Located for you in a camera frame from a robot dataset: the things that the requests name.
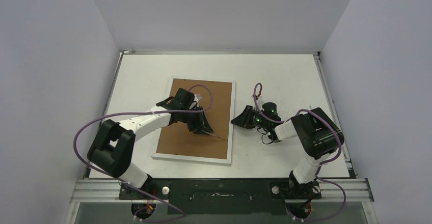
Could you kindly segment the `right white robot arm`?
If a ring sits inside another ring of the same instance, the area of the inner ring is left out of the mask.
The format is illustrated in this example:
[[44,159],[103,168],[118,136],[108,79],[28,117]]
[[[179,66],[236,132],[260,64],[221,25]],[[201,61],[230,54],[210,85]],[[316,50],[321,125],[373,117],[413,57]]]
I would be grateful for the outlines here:
[[244,129],[257,129],[267,136],[269,144],[279,143],[297,137],[303,147],[303,158],[290,173],[293,180],[288,191],[294,198],[301,198],[308,192],[308,183],[316,179],[322,162],[339,150],[344,136],[335,123],[319,107],[300,113],[283,122],[278,115],[277,105],[266,102],[261,109],[247,105],[231,124]]

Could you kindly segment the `white picture frame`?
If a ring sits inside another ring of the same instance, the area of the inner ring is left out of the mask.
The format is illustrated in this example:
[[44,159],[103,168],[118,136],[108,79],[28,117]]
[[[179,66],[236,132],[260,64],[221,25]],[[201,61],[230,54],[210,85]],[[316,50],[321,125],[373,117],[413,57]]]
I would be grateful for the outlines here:
[[207,107],[205,116],[214,133],[226,141],[210,135],[193,134],[184,123],[175,123],[161,129],[153,159],[190,161],[230,165],[233,145],[235,82],[221,80],[194,80],[171,78],[167,95],[175,95],[179,88],[200,94],[200,106]]

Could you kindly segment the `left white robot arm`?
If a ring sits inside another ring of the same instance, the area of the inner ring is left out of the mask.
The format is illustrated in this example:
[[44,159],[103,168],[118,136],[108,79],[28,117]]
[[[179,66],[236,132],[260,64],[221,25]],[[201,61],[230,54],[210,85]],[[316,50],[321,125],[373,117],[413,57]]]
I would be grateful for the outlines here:
[[175,96],[158,102],[136,117],[120,122],[106,118],[88,150],[87,159],[107,175],[132,185],[132,192],[139,199],[149,197],[152,192],[150,176],[132,163],[135,142],[178,122],[185,123],[191,133],[214,135],[199,100],[199,95],[179,88]]

